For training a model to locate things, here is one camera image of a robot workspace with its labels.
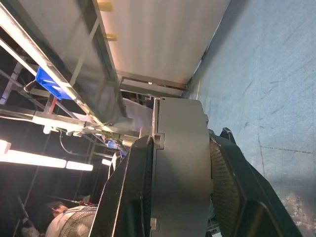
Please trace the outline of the long fluorescent tube light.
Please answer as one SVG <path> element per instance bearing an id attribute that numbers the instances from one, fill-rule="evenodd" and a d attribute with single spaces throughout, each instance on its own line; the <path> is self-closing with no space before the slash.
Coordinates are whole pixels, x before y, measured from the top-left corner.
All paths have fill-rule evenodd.
<path id="1" fill-rule="evenodd" d="M 64 159 L 52 158 L 27 152 L 11 150 L 11 143 L 0 140 L 0 162 L 36 165 L 54 168 L 65 168 Z"/>

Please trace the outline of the blue plastic storage bin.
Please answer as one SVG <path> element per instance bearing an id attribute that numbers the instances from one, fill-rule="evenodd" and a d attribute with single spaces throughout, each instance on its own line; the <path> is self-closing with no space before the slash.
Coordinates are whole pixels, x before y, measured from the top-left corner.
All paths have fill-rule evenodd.
<path id="1" fill-rule="evenodd" d="M 54 95 L 58 100 L 71 100 L 71 97 L 51 78 L 43 68 L 39 67 L 36 74 L 36 82 Z"/>

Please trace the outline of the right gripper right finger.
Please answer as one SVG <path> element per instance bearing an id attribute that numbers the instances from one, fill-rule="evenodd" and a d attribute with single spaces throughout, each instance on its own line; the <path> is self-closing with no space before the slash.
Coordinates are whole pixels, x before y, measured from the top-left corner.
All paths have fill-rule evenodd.
<path id="1" fill-rule="evenodd" d="M 232 132 L 209 130 L 212 204 L 222 237 L 302 237 L 278 195 L 244 157 Z"/>

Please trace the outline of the person with dark hair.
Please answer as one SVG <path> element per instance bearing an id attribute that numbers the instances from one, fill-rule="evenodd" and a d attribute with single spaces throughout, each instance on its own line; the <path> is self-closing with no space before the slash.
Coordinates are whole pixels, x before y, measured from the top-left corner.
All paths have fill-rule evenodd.
<path id="1" fill-rule="evenodd" d="M 53 217 L 57 217 L 59 214 L 64 213 L 69 208 L 61 201 L 53 201 L 47 204 L 49 211 L 52 213 Z"/>

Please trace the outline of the aluminium frame rack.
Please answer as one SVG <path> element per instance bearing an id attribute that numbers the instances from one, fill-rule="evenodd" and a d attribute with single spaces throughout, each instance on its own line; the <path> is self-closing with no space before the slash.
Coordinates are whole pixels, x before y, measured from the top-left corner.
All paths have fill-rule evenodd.
<path id="1" fill-rule="evenodd" d="M 132 141 L 122 92 L 179 97 L 193 63 L 180 45 L 174 0 L 0 0 L 0 27 L 85 113 L 69 135 Z"/>

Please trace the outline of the white backdrop sheet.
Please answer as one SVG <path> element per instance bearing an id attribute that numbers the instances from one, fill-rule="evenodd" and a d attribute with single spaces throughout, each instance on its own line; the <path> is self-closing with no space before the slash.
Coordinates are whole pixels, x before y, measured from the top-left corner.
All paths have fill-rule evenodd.
<path id="1" fill-rule="evenodd" d="M 1 0 L 28 54 L 102 123 L 126 115 L 122 90 L 180 95 L 229 1 Z"/>

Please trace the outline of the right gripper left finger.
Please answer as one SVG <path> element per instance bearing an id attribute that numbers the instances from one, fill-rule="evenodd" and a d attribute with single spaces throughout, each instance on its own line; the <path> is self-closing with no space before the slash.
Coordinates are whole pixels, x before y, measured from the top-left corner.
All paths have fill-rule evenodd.
<path id="1" fill-rule="evenodd" d="M 150 237 L 154 143 L 136 140 L 107 180 L 89 237 Z"/>

